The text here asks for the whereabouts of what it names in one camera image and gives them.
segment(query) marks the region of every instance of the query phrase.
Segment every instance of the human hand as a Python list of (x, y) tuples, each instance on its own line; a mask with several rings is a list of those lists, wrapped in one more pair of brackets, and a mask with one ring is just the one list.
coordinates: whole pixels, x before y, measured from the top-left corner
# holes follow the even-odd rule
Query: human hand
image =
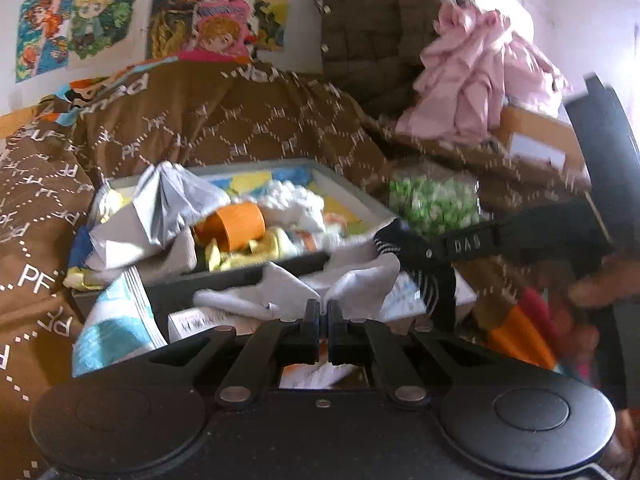
[[(584, 309), (599, 308), (635, 294), (640, 294), (640, 260), (614, 254), (603, 261), (598, 272), (569, 287), (569, 301), (562, 296), (553, 301), (550, 298), (559, 354), (578, 365), (590, 362), (600, 339), (595, 327), (574, 325), (571, 303)], [(639, 435), (629, 410), (616, 413), (616, 436), (626, 450), (633, 452), (638, 448)]]

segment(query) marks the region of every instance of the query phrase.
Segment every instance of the black and white striped fabric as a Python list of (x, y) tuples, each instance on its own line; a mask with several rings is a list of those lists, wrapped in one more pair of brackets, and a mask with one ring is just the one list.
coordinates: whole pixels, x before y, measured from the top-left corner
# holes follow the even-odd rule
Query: black and white striped fabric
[(396, 219), (374, 236), (378, 254), (392, 253), (398, 257), (401, 270), (406, 272), (420, 290), (425, 312), (439, 330), (453, 332), (456, 323), (456, 276), (445, 264), (427, 268), (427, 244), (411, 231), (401, 219)]

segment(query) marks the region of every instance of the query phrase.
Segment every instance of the pink cloth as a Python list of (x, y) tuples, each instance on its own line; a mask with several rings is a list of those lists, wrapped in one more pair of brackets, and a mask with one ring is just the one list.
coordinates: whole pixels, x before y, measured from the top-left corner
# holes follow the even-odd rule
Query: pink cloth
[(209, 52), (202, 48), (195, 50), (183, 50), (178, 53), (178, 58), (183, 61), (206, 61), (206, 62), (229, 62), (235, 61), (238, 63), (247, 62), (249, 56), (228, 56), (227, 54), (216, 54), (215, 52)]
[(434, 24), (440, 38), (420, 54), (414, 83), (420, 102), (396, 126), (421, 139), (476, 144), (500, 125), (507, 95), (515, 104), (558, 116), (569, 88), (545, 55), (517, 35), (497, 10), (444, 4)]

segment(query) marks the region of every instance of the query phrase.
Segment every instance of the metal rivet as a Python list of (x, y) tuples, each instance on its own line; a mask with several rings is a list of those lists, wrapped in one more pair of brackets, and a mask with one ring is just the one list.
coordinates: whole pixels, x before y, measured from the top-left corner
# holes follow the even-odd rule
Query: metal rivet
[(420, 386), (400, 386), (396, 390), (396, 397), (404, 402), (420, 402), (427, 396), (427, 392)]
[(245, 402), (251, 397), (251, 390), (244, 386), (227, 386), (220, 392), (220, 399), (226, 402)]

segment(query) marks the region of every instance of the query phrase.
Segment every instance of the black circular pad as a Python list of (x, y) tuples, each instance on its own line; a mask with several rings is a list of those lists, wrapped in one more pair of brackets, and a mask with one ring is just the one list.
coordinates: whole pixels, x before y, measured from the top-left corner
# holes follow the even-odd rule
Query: black circular pad
[(37, 403), (31, 433), (57, 466), (124, 474), (180, 453), (204, 422), (204, 401), (189, 386), (63, 385)]
[(505, 392), (494, 408), (504, 422), (524, 431), (553, 430), (569, 418), (569, 405), (562, 397), (533, 388)]
[(440, 406), (444, 430), (476, 460), (507, 472), (556, 474), (597, 459), (609, 443), (616, 419), (599, 391), (546, 370), (505, 377), (481, 368)]

